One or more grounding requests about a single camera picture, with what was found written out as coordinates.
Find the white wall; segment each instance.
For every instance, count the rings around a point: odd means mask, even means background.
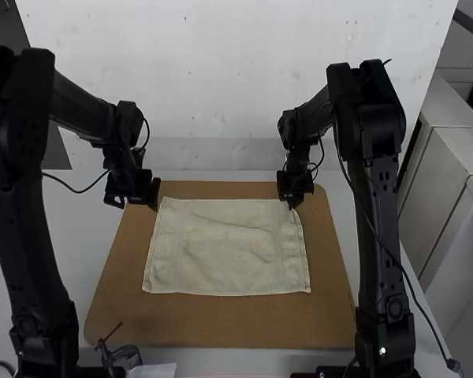
[[[33,46],[55,52],[57,69],[95,95],[136,101],[154,137],[276,139],[282,110],[317,93],[328,64],[380,57],[393,59],[386,68],[406,112],[408,142],[456,0],[18,6]]]

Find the black cable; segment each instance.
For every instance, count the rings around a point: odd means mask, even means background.
[[[12,378],[14,377],[15,370],[9,362],[0,361],[0,368],[4,368]]]
[[[52,179],[58,183],[60,183],[61,185],[63,185],[64,187],[66,187],[69,191],[71,191],[72,193],[75,193],[76,195],[82,195],[83,193],[86,193],[87,191],[89,191],[92,187],[94,187],[103,177],[105,177],[105,175],[107,173],[109,173],[110,170],[107,169],[104,173],[102,173],[100,176],[98,176],[98,178],[93,181],[88,187],[84,188],[84,189],[81,189],[80,191],[74,189],[73,187],[71,187],[70,185],[68,185],[65,181],[63,181],[62,179],[58,179],[56,176],[53,176],[53,175],[50,175],[49,173],[45,173],[45,172],[42,172],[42,176],[45,176],[49,179]]]
[[[391,252],[391,249],[385,244],[385,242],[382,240],[382,238],[378,235],[378,233],[375,231],[373,224],[370,221],[370,218],[368,217],[366,210],[363,207],[363,202],[361,201],[361,198],[359,197],[359,194],[357,193],[356,189],[352,186],[351,180],[348,178],[347,172],[345,171],[345,167],[343,165],[343,162],[341,161],[341,156],[340,156],[340,151],[338,149],[337,143],[335,143],[335,147],[337,148],[337,156],[338,156],[338,162],[340,163],[340,168],[341,171],[344,175],[345,181],[347,181],[348,186],[350,187],[352,193],[354,194],[354,198],[357,200],[359,203],[359,206],[361,208],[361,211],[363,213],[364,219],[366,220],[368,226],[370,227],[371,232],[373,233],[374,237],[377,239],[377,241],[380,243],[380,245],[384,248],[385,252],[393,259],[394,263],[398,266],[400,269],[401,273],[403,274],[404,278],[407,281],[408,289],[410,290],[410,294],[412,295],[413,302],[419,309],[420,313],[424,316],[426,319],[427,324],[429,325],[430,330],[433,332],[434,339],[436,340],[436,344],[438,345],[441,356],[443,357],[443,360],[445,361],[447,368],[449,370],[452,370],[453,372],[457,372],[461,378],[464,378],[463,370],[460,367],[460,363],[453,358],[447,358],[447,355],[445,353],[445,349],[443,348],[443,345],[441,344],[440,338],[438,337],[438,334],[436,332],[436,329],[433,326],[433,323],[431,322],[430,318],[427,316],[426,311],[422,308],[422,306],[419,304],[419,300],[415,296],[415,290],[413,289],[412,282],[410,281],[410,278],[408,277],[407,272],[404,270],[403,265],[401,264],[400,261],[398,261],[393,253]]]
[[[151,136],[151,128],[149,127],[149,122],[147,122],[145,118],[143,119],[143,122],[145,122],[145,126],[147,128],[147,138],[145,139],[145,142],[141,146],[140,151],[143,150],[145,146],[149,143],[149,137]]]
[[[310,165],[315,166],[315,163],[308,163],[307,167],[309,167]],[[315,170],[315,176],[312,179],[312,181],[315,181],[315,179],[317,178],[317,175],[318,175],[318,169]]]
[[[341,378],[345,378],[345,376],[347,375],[347,372],[349,371],[349,369],[354,366],[357,362],[357,357],[354,356],[354,358],[352,360],[350,360],[350,362],[348,363],[347,367],[345,368],[345,371],[344,371],[344,375],[341,376]]]

